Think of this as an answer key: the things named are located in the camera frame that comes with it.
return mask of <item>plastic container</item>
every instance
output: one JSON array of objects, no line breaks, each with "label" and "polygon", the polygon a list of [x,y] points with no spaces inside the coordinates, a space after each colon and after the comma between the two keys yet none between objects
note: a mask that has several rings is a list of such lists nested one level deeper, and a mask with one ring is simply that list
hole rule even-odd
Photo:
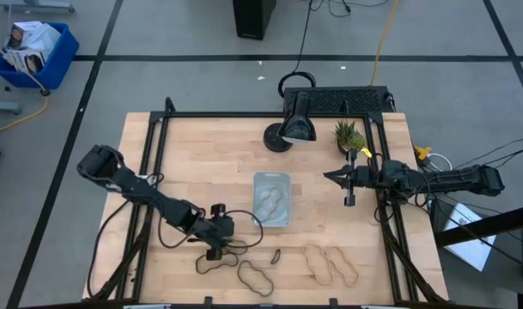
[{"label": "plastic container", "polygon": [[[48,22],[49,25],[61,33],[57,44],[53,48],[50,57],[47,59],[46,66],[40,73],[32,73],[39,82],[47,89],[57,89],[63,81],[66,71],[69,69],[72,59],[78,51],[78,41],[70,33],[69,26],[64,23]],[[20,88],[39,88],[30,77],[22,72],[18,72],[15,67],[5,61],[0,54],[0,76],[11,85]]]},{"label": "plastic container", "polygon": [[257,172],[253,175],[252,212],[263,227],[287,227],[290,224],[292,191],[288,173]]}]

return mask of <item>lamp base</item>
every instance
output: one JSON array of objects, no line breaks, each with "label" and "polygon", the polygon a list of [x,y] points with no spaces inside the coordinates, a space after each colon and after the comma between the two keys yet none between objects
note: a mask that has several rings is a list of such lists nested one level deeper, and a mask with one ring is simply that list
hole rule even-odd
[{"label": "lamp base", "polygon": [[267,129],[265,129],[265,133],[263,134],[263,142],[270,151],[284,152],[292,148],[291,142],[284,141],[277,134],[281,125],[282,124],[271,124],[267,127]]}]

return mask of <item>clear plastic tray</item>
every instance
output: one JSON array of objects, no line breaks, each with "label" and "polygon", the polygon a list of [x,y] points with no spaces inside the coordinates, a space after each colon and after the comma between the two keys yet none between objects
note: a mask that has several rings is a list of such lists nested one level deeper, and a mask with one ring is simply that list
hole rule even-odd
[{"label": "clear plastic tray", "polygon": [[253,175],[252,211],[263,227],[287,227],[290,224],[292,192],[288,173],[257,172]]}]

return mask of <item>potted plant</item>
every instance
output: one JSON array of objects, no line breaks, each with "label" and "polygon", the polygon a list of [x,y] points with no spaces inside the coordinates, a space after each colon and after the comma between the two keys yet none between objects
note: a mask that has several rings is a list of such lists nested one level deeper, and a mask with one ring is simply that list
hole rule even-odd
[{"label": "potted plant", "polygon": [[347,120],[338,120],[336,130],[333,132],[338,143],[339,152],[347,155],[349,150],[359,151],[366,146],[366,139],[355,130],[355,122],[349,124]]}]

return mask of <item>yellow cable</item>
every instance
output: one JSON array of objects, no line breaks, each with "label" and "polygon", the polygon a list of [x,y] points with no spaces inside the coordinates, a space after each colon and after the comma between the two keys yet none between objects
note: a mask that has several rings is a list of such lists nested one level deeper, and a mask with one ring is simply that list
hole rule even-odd
[{"label": "yellow cable", "polygon": [[391,13],[389,13],[389,16],[387,17],[387,23],[385,24],[385,28],[383,29],[383,33],[381,34],[378,52],[375,54],[374,72],[372,73],[372,81],[370,82],[370,86],[373,86],[375,83],[375,76],[378,73],[378,62],[380,61],[381,47],[383,46],[383,41],[385,41],[387,32],[389,32],[389,28],[391,27],[392,17],[395,15],[395,12],[397,11],[397,3],[398,0],[395,0],[395,2],[392,4]]},{"label": "yellow cable", "polygon": [[[28,73],[26,70],[24,70],[24,69],[18,67],[17,64],[13,61],[13,59],[11,59],[11,57],[9,57],[8,59],[9,59],[9,61],[10,61],[10,64],[12,64],[12,65],[15,67],[16,70],[19,69],[19,71],[21,71],[22,73],[26,74],[26,75],[27,75],[28,77],[30,77],[30,78],[31,78],[35,83],[37,83],[38,86],[40,86],[40,88],[42,89],[42,91],[44,91],[44,92],[46,91],[46,88],[44,87],[44,85],[42,85],[41,82],[39,82],[39,81],[38,81],[34,76],[32,76],[32,75],[31,75],[30,73]],[[12,127],[12,126],[14,126],[14,125],[17,125],[17,124],[19,124],[19,123],[21,123],[21,122],[23,122],[23,121],[29,120],[30,118],[33,118],[33,117],[35,117],[35,116],[40,115],[40,114],[41,114],[41,113],[46,109],[46,107],[47,107],[47,97],[44,98],[44,105],[40,108],[39,111],[37,111],[37,112],[35,112],[35,113],[31,114],[31,115],[28,115],[28,116],[26,116],[26,117],[24,117],[24,118],[21,118],[21,119],[19,119],[19,120],[13,122],[13,123],[11,123],[11,124],[5,125],[4,127],[1,127],[1,128],[0,128],[0,132],[3,131],[3,130],[7,130],[7,129],[9,129],[10,127]]]}]

